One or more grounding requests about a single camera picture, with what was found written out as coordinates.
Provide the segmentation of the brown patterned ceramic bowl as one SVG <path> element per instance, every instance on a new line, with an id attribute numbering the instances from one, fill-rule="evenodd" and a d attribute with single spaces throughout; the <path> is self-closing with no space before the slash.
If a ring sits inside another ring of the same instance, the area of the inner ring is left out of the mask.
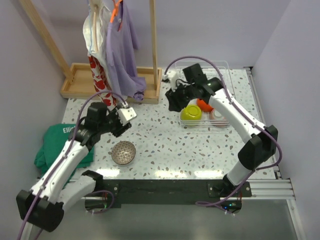
<path id="1" fill-rule="evenodd" d="M 111 150 L 112 160 L 121 166 L 130 164 L 136 156 L 136 147 L 130 141 L 120 141 Z"/>

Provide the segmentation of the lime green bowl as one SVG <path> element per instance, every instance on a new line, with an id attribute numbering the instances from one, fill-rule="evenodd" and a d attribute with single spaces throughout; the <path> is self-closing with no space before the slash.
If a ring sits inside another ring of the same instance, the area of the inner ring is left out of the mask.
<path id="1" fill-rule="evenodd" d="M 194 104 L 187 105 L 180 112 L 180 119 L 183 121 L 198 121 L 202 119 L 202 110 Z"/>

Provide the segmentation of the pink white ceramic bowl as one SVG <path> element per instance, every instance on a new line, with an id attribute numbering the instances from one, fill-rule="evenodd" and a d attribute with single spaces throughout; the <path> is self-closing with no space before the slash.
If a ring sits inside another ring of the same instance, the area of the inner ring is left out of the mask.
<path id="1" fill-rule="evenodd" d="M 226 118 L 218 112 L 215 108 L 209 114 L 210 123 L 217 128 L 226 128 L 229 126 L 229 122 Z"/>

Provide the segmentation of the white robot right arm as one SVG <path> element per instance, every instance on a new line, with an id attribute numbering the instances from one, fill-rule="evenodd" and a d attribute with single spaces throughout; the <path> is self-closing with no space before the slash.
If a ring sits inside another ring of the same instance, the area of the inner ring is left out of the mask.
<path id="1" fill-rule="evenodd" d="M 208 79 L 198 63 L 184 68 L 183 74 L 184 80 L 180 80 L 178 72 L 165 71 L 164 79 L 171 84 L 165 94 L 168 109 L 180 112 L 190 101 L 201 99 L 222 114 L 244 142 L 237 163 L 223 178 L 223 192 L 233 197 L 241 190 L 240 184 L 275 154 L 278 130 L 249 114 L 227 89 L 222 76 Z"/>

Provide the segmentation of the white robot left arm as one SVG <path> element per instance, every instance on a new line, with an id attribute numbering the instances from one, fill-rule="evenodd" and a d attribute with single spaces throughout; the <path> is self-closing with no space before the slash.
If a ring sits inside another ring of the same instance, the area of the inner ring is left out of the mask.
<path id="1" fill-rule="evenodd" d="M 84 117 L 79 116 L 60 154 L 42 178 L 30 190 L 21 190 L 16 196 L 22 227 L 27 223 L 47 232 L 61 223 L 65 211 L 87 195 L 99 196 L 105 192 L 103 176 L 86 170 L 75 183 L 68 186 L 70 176 L 78 164 L 105 133 L 121 136 L 137 117 L 126 102 L 109 111 L 101 102 L 93 102 Z"/>

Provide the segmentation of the wooden clothes rack stand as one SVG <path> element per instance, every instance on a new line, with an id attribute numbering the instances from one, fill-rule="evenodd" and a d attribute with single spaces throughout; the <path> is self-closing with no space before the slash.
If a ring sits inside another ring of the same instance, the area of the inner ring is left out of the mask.
<path id="1" fill-rule="evenodd" d="M 72 63 L 72 65 L 68 65 L 32 1 L 21 0 L 20 4 L 65 76 L 65 81 L 60 90 L 61 96 L 65 99 L 86 99 L 94 94 L 95 89 L 90 65 L 88 63 Z M 156 2 L 154 0 L 149 1 L 149 13 L 152 67 L 138 66 L 137 73 L 146 80 L 146 90 L 141 103 L 157 105 L 160 99 L 162 68 L 158 67 L 157 61 Z"/>

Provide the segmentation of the green sweatshirt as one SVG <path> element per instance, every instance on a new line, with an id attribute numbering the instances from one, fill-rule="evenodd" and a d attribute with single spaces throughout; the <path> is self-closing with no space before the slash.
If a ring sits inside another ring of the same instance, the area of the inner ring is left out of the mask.
<path id="1" fill-rule="evenodd" d="M 35 192 L 45 185 L 40 197 L 58 201 L 60 192 L 78 168 L 89 167 L 94 161 L 94 149 L 81 145 L 72 138 L 75 124 L 59 123 L 45 132 L 43 145 L 34 164 L 41 171 L 41 179 L 31 189 Z"/>

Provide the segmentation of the lilac purple shirt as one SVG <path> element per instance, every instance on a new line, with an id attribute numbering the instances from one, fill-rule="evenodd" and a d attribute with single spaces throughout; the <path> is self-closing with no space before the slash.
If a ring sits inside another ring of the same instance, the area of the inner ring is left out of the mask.
<path id="1" fill-rule="evenodd" d="M 125 1 L 123 10 L 117 18 L 121 16 L 123 20 L 120 31 L 116 20 L 108 24 L 106 35 L 108 79 L 112 83 L 112 90 L 117 94 L 142 101 L 147 84 L 144 77 L 138 76 L 135 50 L 138 50 L 140 45 Z"/>

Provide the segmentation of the orange clothes hanger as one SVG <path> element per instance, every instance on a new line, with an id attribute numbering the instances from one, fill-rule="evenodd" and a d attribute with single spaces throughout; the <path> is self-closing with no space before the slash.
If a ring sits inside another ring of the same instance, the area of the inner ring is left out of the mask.
<path id="1" fill-rule="evenodd" d="M 122 25 L 123 25 L 123 16 L 118 17 L 119 13 L 121 11 L 123 11 L 123 0 L 118 0 L 117 2 L 115 0 L 112 1 L 114 8 L 113 11 L 111 13 L 111 17 L 110 17 L 110 23 L 112 24 L 114 21 L 118 22 L 118 32 L 121 30 Z"/>

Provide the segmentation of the red floral white garment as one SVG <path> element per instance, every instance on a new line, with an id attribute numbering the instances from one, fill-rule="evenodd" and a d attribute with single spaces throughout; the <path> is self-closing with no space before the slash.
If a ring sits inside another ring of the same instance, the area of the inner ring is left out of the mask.
<path id="1" fill-rule="evenodd" d="M 85 40 L 87 48 L 87 56 L 89 59 L 89 65 L 91 69 L 91 74 L 93 78 L 93 86 L 96 92 L 102 90 L 112 91 L 112 83 L 109 80 L 108 69 L 107 69 L 107 54 L 106 54 L 106 40 L 107 40 L 107 31 L 108 24 L 111 18 L 111 11 L 105 6 L 102 1 L 102 8 L 100 10 L 100 19 L 102 23 L 101 35 L 102 35 L 102 44 L 98 52 L 90 52 L 91 50 L 91 31 L 90 31 L 90 8 L 89 14 L 86 17 L 82 33 Z"/>

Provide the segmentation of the wooden clothes hanger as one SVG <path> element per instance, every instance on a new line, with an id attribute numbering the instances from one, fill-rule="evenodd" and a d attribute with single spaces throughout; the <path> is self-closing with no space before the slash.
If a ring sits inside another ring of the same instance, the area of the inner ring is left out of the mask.
<path id="1" fill-rule="evenodd" d="M 90 27 L 90 38 L 91 38 L 91 53 L 97 53 L 102 45 L 103 37 L 101 34 L 102 22 L 100 18 L 100 12 L 102 9 L 101 0 L 90 0 L 89 1 L 89 27 Z"/>

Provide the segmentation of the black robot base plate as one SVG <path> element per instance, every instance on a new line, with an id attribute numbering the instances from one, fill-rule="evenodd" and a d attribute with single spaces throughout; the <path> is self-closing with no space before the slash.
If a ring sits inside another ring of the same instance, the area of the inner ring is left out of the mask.
<path id="1" fill-rule="evenodd" d="M 99 190 L 109 193 L 95 193 L 89 196 L 84 206 L 87 211 L 101 211 L 112 204 L 113 208 L 122 205 L 194 205 L 198 201 L 214 203 L 231 196 L 240 200 L 251 197 L 249 182 L 245 182 L 237 192 L 236 187 L 228 186 L 222 179 L 105 179 Z"/>

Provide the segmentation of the aluminium rail frame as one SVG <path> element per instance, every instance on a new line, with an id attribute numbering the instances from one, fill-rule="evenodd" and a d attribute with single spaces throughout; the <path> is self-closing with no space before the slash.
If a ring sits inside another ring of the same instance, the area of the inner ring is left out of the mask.
<path id="1" fill-rule="evenodd" d="M 179 112 L 195 99 L 202 99 L 217 109 L 241 136 L 244 147 L 238 153 L 238 162 L 223 179 L 212 180 L 105 180 L 98 172 L 87 170 L 75 183 L 68 179 L 80 161 L 100 140 L 111 133 L 121 136 L 131 127 L 136 112 L 122 101 L 108 110 L 101 102 L 88 99 L 85 117 L 77 119 L 76 126 L 57 159 L 46 174 L 30 190 L 22 190 L 16 197 L 20 217 L 48 232 L 61 223 L 64 213 L 83 197 L 106 193 L 108 206 L 124 204 L 169 204 L 216 207 L 233 215 L 242 200 L 286 200 L 297 237 L 304 234 L 295 213 L 295 195 L 289 180 L 253 180 L 251 175 L 262 170 L 262 163 L 281 148 L 278 131 L 265 126 L 249 115 L 229 93 L 223 77 L 208 79 L 199 64 L 183 71 L 185 81 L 166 97 L 169 110 Z"/>

